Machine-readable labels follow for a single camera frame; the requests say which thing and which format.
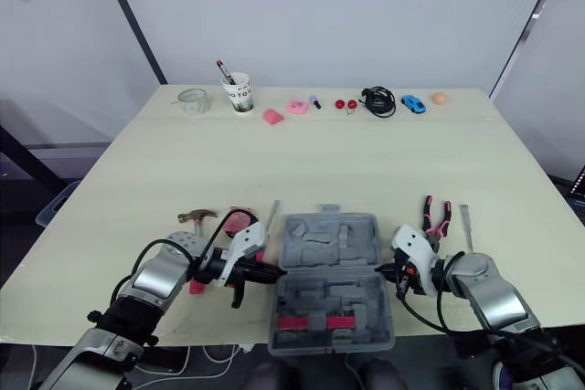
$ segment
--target white backdrop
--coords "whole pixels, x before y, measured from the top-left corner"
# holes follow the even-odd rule
[[[157,86],[116,0],[0,0],[0,122],[21,143],[109,142]]]
[[[537,0],[129,0],[169,82],[480,87]]]
[[[547,0],[495,100],[540,165],[569,180],[585,164],[583,6],[583,0]]]

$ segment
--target hammer head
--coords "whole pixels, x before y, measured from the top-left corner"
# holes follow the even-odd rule
[[[179,219],[179,223],[185,223],[189,219],[192,219],[193,221],[201,221],[206,216],[213,216],[215,218],[218,216],[218,214],[209,209],[196,209],[192,210],[188,214],[179,214],[177,217]]]

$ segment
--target orange ball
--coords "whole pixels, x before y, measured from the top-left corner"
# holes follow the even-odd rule
[[[437,105],[442,105],[447,101],[447,95],[440,91],[432,95],[431,100]]]

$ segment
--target hammer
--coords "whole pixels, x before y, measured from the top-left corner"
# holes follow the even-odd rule
[[[196,209],[192,210],[188,214],[179,214],[177,217],[179,219],[179,223],[185,223],[189,219],[195,221],[195,234],[200,237],[201,236],[201,221],[206,216],[213,216],[214,218],[218,217],[213,210],[209,209]]]

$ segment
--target gray toolbox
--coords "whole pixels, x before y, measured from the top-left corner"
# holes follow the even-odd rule
[[[376,352],[395,342],[378,222],[371,214],[286,217],[268,350],[273,355]]]

